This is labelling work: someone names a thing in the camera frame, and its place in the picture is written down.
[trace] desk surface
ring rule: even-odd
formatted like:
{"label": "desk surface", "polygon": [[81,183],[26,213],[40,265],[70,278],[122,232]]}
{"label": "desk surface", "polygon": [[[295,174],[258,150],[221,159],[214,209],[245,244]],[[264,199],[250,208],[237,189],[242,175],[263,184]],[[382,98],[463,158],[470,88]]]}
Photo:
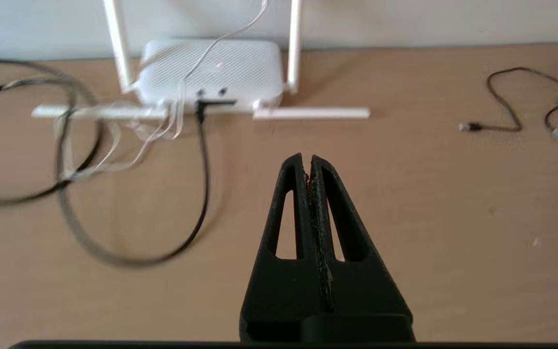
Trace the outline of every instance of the desk surface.
{"label": "desk surface", "polygon": [[[558,76],[558,45],[305,53],[302,91],[286,105],[369,106],[372,118],[210,117],[210,215],[193,248],[157,268],[122,270],[90,258],[55,197],[0,208],[0,348],[45,338],[237,340],[279,166],[297,152],[328,159],[341,175],[414,313],[418,340],[558,341],[558,141],[541,120],[558,87],[522,73],[501,78],[525,132],[457,129],[509,123],[484,79],[518,65]],[[110,61],[53,66],[101,101],[120,98]],[[29,75],[0,66],[0,83]],[[51,182],[52,126],[29,114],[60,101],[49,87],[0,94],[0,194]],[[92,136],[92,124],[75,126],[76,157]],[[128,137],[123,153],[138,146]],[[71,200],[97,240],[146,256],[193,227],[201,174],[188,122],[182,139],[157,143],[133,170],[74,185]],[[282,254],[291,249],[281,243]]]}

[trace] cable plug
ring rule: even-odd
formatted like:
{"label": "cable plug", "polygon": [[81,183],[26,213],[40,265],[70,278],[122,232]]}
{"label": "cable plug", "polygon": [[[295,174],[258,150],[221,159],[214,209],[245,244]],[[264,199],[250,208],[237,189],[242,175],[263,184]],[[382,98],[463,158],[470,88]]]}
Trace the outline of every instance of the cable plug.
{"label": "cable plug", "polygon": [[552,130],[552,138],[558,139],[558,128]]}
{"label": "cable plug", "polygon": [[459,124],[458,128],[461,132],[476,132],[481,131],[483,126],[478,122],[469,122],[467,124]]}

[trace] black power cable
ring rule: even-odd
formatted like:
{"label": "black power cable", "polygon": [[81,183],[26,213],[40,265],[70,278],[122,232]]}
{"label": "black power cable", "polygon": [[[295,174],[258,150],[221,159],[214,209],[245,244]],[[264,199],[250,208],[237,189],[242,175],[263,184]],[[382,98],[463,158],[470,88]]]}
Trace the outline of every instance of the black power cable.
{"label": "black power cable", "polygon": [[[18,66],[24,66],[27,68],[31,68],[42,73],[47,73],[49,75],[54,75],[57,79],[46,79],[46,78],[35,78],[35,79],[25,79],[19,81],[13,81],[9,84],[0,85],[0,92],[2,91],[9,91],[14,88],[18,88],[20,86],[31,86],[37,84],[54,84],[57,86],[62,87],[62,89],[66,92],[68,97],[68,112],[73,113],[76,107],[76,94],[80,93],[83,95],[84,99],[90,104],[95,105],[96,99],[94,95],[87,89],[83,84],[77,81],[75,78],[65,74],[62,71],[57,69],[49,68],[48,66],[43,66],[42,64],[37,64],[33,62],[25,62],[25,61],[17,61],[17,60],[0,60],[0,64],[13,64]],[[86,169],[93,159],[96,157],[97,153],[100,149],[100,144],[102,143],[103,139],[103,127],[102,122],[97,123],[97,133],[95,144],[91,149],[89,155],[86,157],[84,162],[79,166],[78,170],[82,171]],[[58,181],[55,185],[47,188],[45,190],[40,190],[38,192],[34,192],[31,194],[26,194],[19,197],[6,197],[0,198],[0,206],[9,206],[15,204],[23,204],[29,203],[32,201],[37,201],[39,199],[43,199],[53,193],[55,193],[59,188],[68,186],[71,183],[69,180],[62,180]]]}
{"label": "black power cable", "polygon": [[[532,69],[532,68],[527,68],[524,66],[496,71],[488,76],[486,80],[486,86],[488,88],[488,91],[494,96],[496,101],[507,110],[507,113],[511,117],[514,126],[493,126],[493,125],[484,125],[481,124],[480,122],[469,122],[467,124],[460,125],[460,130],[465,130],[470,132],[481,131],[481,130],[501,131],[501,132],[520,132],[521,130],[523,130],[523,124],[520,121],[520,118],[518,117],[518,113],[516,113],[514,108],[512,108],[511,104],[505,98],[499,95],[499,93],[494,88],[494,84],[493,84],[495,77],[498,77],[499,75],[505,75],[507,73],[513,73],[515,71],[525,71],[527,73],[537,75],[538,77],[548,79],[558,84],[558,78],[552,77],[551,75],[548,75],[547,73],[543,73],[542,71]],[[546,127],[549,129],[549,131],[551,131],[552,135],[558,137],[558,128],[555,128],[550,122],[550,118],[555,111],[558,111],[558,105],[555,108],[551,109],[545,115],[544,123]]]}
{"label": "black power cable", "polygon": [[[159,265],[166,261],[172,260],[178,254],[181,254],[186,250],[195,237],[197,236],[202,223],[206,217],[206,212],[208,210],[208,198],[210,196],[210,162],[208,159],[208,145],[206,143],[206,134],[203,129],[204,113],[207,106],[215,104],[233,104],[234,102],[204,102],[199,101],[197,106],[197,131],[199,133],[200,147],[201,147],[201,158],[203,161],[203,176],[204,176],[204,187],[203,187],[203,205],[201,207],[201,212],[199,218],[197,218],[197,223],[195,227],[188,235],[186,240],[181,243],[178,247],[174,248],[171,252],[166,254],[161,254],[160,256],[150,257],[150,258],[128,258],[125,256],[120,256],[113,252],[108,251],[96,241],[94,241],[86,232],[86,230],[80,225],[79,219],[76,217],[73,209],[71,208],[70,202],[68,200],[68,195],[66,193],[66,188],[64,186],[58,188],[58,198],[60,201],[60,206],[62,207],[62,212],[68,227],[72,230],[77,241],[95,258],[115,265],[116,267],[129,267],[129,268],[143,268],[143,267],[153,267]],[[64,142],[68,137],[68,131],[70,128],[70,117],[73,113],[67,112],[63,117],[62,132],[60,133],[60,139],[58,140],[58,150],[56,159],[56,176],[61,176],[64,170]]]}

